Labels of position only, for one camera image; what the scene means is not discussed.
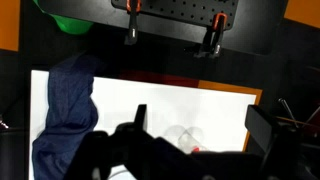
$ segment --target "blue fabric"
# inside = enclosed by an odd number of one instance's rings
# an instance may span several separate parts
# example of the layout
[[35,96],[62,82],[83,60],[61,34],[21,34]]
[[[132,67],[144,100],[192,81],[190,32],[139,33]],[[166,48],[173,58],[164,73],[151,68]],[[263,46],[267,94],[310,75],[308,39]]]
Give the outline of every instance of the blue fabric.
[[86,133],[98,121],[93,77],[104,64],[91,55],[70,58],[50,70],[46,127],[33,142],[35,180],[62,180]]

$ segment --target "orange clamp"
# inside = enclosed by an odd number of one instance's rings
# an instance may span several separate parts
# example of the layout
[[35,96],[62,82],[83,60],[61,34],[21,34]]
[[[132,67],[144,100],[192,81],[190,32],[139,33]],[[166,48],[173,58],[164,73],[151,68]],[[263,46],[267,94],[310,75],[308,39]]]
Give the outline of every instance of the orange clamp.
[[[141,0],[136,0],[136,1],[137,1],[136,12],[138,13],[138,12],[140,12],[140,10],[141,10]],[[131,4],[131,0],[127,0],[127,10],[128,10],[129,12],[131,12],[131,6],[130,6],[130,4]]]
[[225,28],[225,26],[226,26],[228,16],[225,13],[218,13],[215,15],[215,18],[214,18],[214,21],[212,24],[212,28],[214,31],[216,31],[218,29],[218,22],[219,22],[220,16],[224,16],[224,23],[223,23],[224,27],[223,28]]

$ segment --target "dark background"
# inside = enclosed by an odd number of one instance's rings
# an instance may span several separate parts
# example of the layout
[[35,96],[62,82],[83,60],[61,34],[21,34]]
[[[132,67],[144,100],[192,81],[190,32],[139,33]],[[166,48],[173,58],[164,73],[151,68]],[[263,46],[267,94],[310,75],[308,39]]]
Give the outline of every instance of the dark background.
[[92,49],[117,67],[111,75],[125,68],[262,89],[260,106],[273,115],[287,116],[277,102],[281,97],[305,121],[320,99],[320,31],[314,27],[284,19],[271,54],[223,50],[216,60],[184,53],[193,43],[144,33],[137,46],[125,47],[126,32],[95,24],[87,35],[68,35],[32,1],[22,1],[20,50],[0,50],[0,113],[5,122],[28,128],[31,69],[48,70]]

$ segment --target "pegboard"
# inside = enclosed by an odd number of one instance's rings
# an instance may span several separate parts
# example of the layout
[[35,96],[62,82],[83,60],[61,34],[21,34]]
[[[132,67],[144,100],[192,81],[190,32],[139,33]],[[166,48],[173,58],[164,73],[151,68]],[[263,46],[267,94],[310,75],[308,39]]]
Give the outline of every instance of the pegboard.
[[[126,10],[127,0],[112,0],[115,8]],[[176,21],[212,26],[214,15],[228,15],[226,30],[231,29],[238,0],[141,0],[140,13],[159,16]]]

